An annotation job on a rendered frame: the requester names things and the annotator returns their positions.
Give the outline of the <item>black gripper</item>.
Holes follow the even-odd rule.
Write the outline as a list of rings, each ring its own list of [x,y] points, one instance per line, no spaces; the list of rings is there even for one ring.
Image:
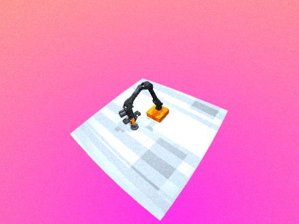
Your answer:
[[[137,118],[138,118],[138,116],[140,116],[140,115],[141,115],[141,113],[140,113],[139,111],[135,111],[134,113],[128,114],[128,119],[124,118],[124,119],[122,120],[122,122],[123,122],[125,125],[126,125],[126,124],[129,124],[129,123],[132,124],[131,119],[134,118],[135,121],[136,121]]]

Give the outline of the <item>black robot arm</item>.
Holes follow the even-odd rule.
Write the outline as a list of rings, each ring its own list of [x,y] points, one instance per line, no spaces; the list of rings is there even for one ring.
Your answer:
[[[157,98],[157,96],[154,92],[154,89],[153,89],[153,84],[146,81],[146,82],[143,82],[140,85],[138,85],[136,87],[136,89],[134,90],[134,92],[130,95],[130,97],[124,101],[124,104],[122,106],[123,110],[119,111],[120,117],[124,117],[125,115],[128,116],[128,114],[133,113],[132,108],[134,107],[133,106],[134,100],[139,95],[140,91],[142,91],[142,90],[149,90],[149,92],[153,98],[152,102],[156,105],[155,109],[157,109],[158,111],[163,109],[163,107],[162,107],[163,103]]]

